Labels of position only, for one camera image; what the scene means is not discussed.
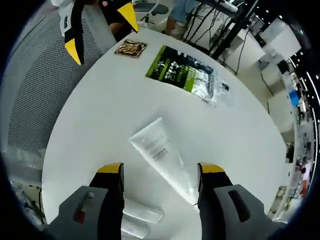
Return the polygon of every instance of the leg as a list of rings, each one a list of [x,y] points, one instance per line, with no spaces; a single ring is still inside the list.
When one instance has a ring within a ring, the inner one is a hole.
[[[166,27],[164,33],[166,35],[170,35],[171,31],[175,29],[176,27],[176,20],[174,20],[171,16],[168,17],[168,20],[166,21]]]
[[[114,23],[111,23],[109,26],[110,26],[112,34],[115,36],[117,33],[119,33],[121,31],[124,24],[122,22],[114,22]]]

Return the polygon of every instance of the yellow object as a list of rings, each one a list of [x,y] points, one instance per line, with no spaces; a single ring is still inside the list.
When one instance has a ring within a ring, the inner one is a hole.
[[[207,174],[207,173],[223,173],[225,170],[222,167],[219,167],[218,165],[215,164],[210,164],[210,163],[200,163],[202,167],[202,173]]]
[[[78,53],[77,53],[77,49],[76,49],[76,41],[75,39],[71,39],[70,41],[66,42],[64,44],[66,50],[68,51],[68,53],[71,55],[71,57],[75,60],[75,62],[79,65],[81,65]]]
[[[117,174],[117,173],[119,173],[119,168],[120,168],[121,164],[122,164],[121,162],[116,162],[116,163],[104,165],[103,167],[99,168],[97,173]]]
[[[133,29],[136,32],[138,32],[139,28],[132,3],[129,2],[126,5],[123,5],[117,11],[128,21],[128,23],[133,27]]]

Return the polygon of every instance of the white chair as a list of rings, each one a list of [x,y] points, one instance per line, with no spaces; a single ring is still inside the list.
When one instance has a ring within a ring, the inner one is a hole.
[[[150,14],[155,15],[165,15],[169,12],[169,8],[163,4],[159,4],[159,0],[155,3],[148,2],[146,0],[137,0],[133,2],[133,9],[136,14],[145,14],[145,16],[137,21],[137,24],[143,28],[149,28],[149,24],[155,24],[149,21]]]
[[[58,9],[46,1],[16,41],[0,89],[1,152],[9,178],[41,185],[46,147],[69,95],[115,43],[98,6],[82,12],[84,64],[68,54]]]

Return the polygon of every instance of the white tube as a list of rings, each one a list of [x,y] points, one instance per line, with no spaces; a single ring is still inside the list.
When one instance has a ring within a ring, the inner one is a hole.
[[[191,184],[179,152],[167,135],[161,117],[133,135],[130,142],[183,199],[191,205],[197,203],[197,183]]]
[[[124,199],[123,213],[152,224],[158,223],[164,216],[162,209],[145,206],[128,198]]]
[[[122,218],[121,231],[139,239],[144,239],[150,234],[150,228],[147,225],[136,224]]]

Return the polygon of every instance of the desk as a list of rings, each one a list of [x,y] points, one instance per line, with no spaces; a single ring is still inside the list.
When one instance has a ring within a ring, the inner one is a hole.
[[[194,228],[190,239],[201,239],[198,213],[129,142],[158,117],[189,173],[197,172],[198,162],[218,164],[233,183],[262,200],[268,212],[282,179],[286,146],[260,102],[222,65],[181,41],[148,29],[128,38],[148,44],[140,58],[115,55],[116,44],[85,74],[55,123],[42,173],[48,223],[98,168],[123,162],[125,196],[164,210],[163,219],[149,225],[150,238],[170,239],[188,226]],[[215,68],[229,82],[234,105],[220,102],[213,107],[183,89],[145,77],[162,45]]]
[[[205,9],[199,13],[199,15],[204,17],[211,9],[212,9],[211,7],[206,6]],[[213,26],[211,27],[211,30],[207,31],[211,26],[211,23],[212,23],[212,20],[214,17],[214,12],[215,11],[210,13],[210,15],[204,20],[204,22],[202,23],[202,25],[200,26],[198,31],[195,33],[194,37],[191,39],[192,43],[195,43],[196,45],[203,47],[207,50],[209,50],[209,48],[211,46],[211,45],[209,45],[210,39],[215,35],[215,33],[218,31],[218,29],[224,25],[224,23],[225,23],[225,25],[227,25],[227,23],[230,21],[230,19],[228,18],[227,15],[225,15],[222,12],[219,12],[219,14],[217,15],[217,17],[215,19]],[[202,20],[199,18],[195,19],[193,27],[192,27],[187,39],[189,39],[194,34],[196,29],[200,25],[201,21]],[[229,26],[229,30],[231,30],[234,27],[234,25],[235,24],[232,23]],[[189,28],[187,29],[186,33],[184,34],[184,37],[187,36],[187,34],[190,30]],[[228,65],[228,67],[230,67],[234,71],[237,70],[241,49],[243,47],[243,42],[245,40],[245,36],[246,36],[247,32],[248,32],[247,29],[241,29],[230,45],[230,49],[229,49],[230,53],[226,57],[225,63]],[[249,32],[247,34],[247,37],[246,37],[246,40],[244,43],[244,47],[242,50],[238,72],[249,68],[264,55],[265,55],[264,50],[259,45],[259,43],[254,38],[254,36],[251,34],[251,32]]]

